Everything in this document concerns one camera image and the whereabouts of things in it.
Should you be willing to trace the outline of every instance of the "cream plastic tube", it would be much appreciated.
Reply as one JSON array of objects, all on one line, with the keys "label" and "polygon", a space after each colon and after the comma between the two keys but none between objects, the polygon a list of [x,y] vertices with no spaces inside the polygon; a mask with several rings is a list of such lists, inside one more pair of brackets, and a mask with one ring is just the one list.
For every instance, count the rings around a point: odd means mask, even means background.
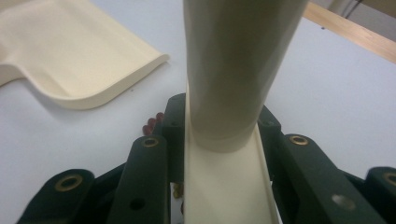
[{"label": "cream plastic tube", "polygon": [[191,127],[211,150],[252,134],[307,0],[185,0]]}]

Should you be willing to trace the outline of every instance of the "cream plastic part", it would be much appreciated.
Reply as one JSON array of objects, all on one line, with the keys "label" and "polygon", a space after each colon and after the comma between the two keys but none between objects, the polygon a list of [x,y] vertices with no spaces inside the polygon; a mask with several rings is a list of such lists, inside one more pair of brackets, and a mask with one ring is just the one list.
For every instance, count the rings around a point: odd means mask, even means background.
[{"label": "cream plastic part", "polygon": [[67,108],[103,105],[168,58],[88,0],[0,4],[0,86],[26,77]]},{"label": "cream plastic part", "polygon": [[244,147],[208,150],[191,132],[189,97],[186,101],[185,223],[278,223],[257,125]]},{"label": "cream plastic part", "polygon": [[194,134],[213,150],[237,150],[253,132],[307,0],[183,3]]}]

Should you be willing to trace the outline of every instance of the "white table surface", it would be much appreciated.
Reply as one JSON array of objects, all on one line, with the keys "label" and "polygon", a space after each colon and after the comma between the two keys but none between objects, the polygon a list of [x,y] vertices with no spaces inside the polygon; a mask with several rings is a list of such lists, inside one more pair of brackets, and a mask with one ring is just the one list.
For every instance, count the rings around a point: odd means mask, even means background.
[{"label": "white table surface", "polygon": [[[63,109],[26,80],[0,87],[0,223],[52,176],[125,162],[147,119],[186,89],[181,1],[92,0],[171,59],[101,107]],[[284,133],[313,138],[338,168],[396,167],[396,65],[302,19],[266,105]]]}]

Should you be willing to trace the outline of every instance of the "curved cream plastic sheet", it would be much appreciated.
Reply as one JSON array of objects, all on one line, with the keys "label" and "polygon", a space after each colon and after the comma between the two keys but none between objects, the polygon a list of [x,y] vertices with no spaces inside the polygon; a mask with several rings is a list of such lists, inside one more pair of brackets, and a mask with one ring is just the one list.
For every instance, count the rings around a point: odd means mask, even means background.
[{"label": "curved cream plastic sheet", "polygon": [[190,98],[186,97],[185,134],[185,223],[278,223],[257,125],[238,150],[209,150],[197,144],[191,131]]},{"label": "curved cream plastic sheet", "polygon": [[27,77],[59,105],[88,109],[169,58],[87,0],[10,5],[0,5],[0,86]]}]

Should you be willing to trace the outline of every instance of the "wooden strip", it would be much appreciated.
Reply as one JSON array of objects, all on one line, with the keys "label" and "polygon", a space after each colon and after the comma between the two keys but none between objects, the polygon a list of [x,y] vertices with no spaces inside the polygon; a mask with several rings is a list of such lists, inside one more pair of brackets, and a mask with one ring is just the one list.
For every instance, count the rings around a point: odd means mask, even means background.
[{"label": "wooden strip", "polygon": [[308,3],[304,17],[384,59],[396,63],[396,42],[313,3]]}]

